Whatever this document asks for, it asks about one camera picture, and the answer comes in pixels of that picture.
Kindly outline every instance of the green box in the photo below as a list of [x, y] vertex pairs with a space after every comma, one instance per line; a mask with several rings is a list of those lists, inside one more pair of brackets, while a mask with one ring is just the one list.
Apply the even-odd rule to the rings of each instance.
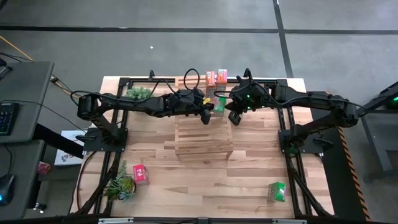
[[214, 116], [224, 116], [224, 109], [226, 105], [226, 98], [218, 98], [214, 106]]
[[273, 201], [285, 202], [286, 184], [275, 182], [268, 185], [268, 198]]

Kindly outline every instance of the orange cable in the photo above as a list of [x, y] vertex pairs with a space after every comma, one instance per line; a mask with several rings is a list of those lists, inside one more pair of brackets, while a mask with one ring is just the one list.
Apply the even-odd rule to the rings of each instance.
[[[3, 36], [0, 35], [0, 39], [2, 39], [3, 41], [5, 41], [5, 43], [9, 44], [11, 47], [13, 47], [14, 49], [16, 49], [17, 51], [19, 51], [19, 53], [25, 55], [25, 57], [27, 57], [29, 60], [34, 61], [31, 57], [29, 57], [29, 55], [25, 54], [25, 52], [23, 52], [21, 49], [19, 49], [18, 47], [16, 47], [14, 44], [10, 43], [7, 39], [5, 39]], [[58, 87], [61, 87], [61, 90], [64, 91], [66, 94], [70, 95], [71, 92], [67, 91], [64, 89], [64, 87], [59, 83], [59, 82], [55, 82], [54, 84], [56, 84]]]

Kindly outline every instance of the artificial plant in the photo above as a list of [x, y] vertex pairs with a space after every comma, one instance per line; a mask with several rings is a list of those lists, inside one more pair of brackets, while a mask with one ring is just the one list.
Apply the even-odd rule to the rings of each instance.
[[126, 97], [133, 98], [135, 100], [143, 100], [150, 97], [151, 90], [144, 87], [132, 87], [127, 91]]
[[114, 200], [127, 201], [134, 195], [136, 191], [136, 183], [131, 176], [126, 175], [126, 161], [123, 161], [120, 173], [114, 179], [109, 181], [107, 187], [105, 187], [104, 195], [108, 197], [108, 201]]

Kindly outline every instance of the computer mouse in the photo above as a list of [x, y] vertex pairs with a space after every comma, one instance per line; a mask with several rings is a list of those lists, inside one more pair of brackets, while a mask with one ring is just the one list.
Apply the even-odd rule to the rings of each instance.
[[0, 206], [8, 205], [14, 197], [15, 176], [6, 174], [0, 177]]

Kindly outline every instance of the small box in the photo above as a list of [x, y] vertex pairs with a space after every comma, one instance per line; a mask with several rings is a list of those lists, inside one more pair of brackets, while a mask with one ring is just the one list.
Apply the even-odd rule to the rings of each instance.
[[[217, 91], [225, 91], [228, 82], [228, 72], [227, 69], [219, 69], [216, 79]], [[215, 100], [215, 109], [213, 116], [224, 116], [224, 107], [226, 104], [225, 98], [218, 98]]]
[[219, 69], [217, 73], [217, 91], [225, 91], [228, 83], [228, 71], [227, 69]]
[[285, 202], [286, 184], [275, 182], [268, 185], [268, 199], [272, 201]]
[[216, 91], [216, 74], [214, 71], [206, 72], [206, 98], [214, 99], [214, 91]]
[[142, 164], [135, 165], [133, 169], [134, 169], [134, 181], [136, 182], [137, 185], [149, 184], [149, 173], [144, 165]]

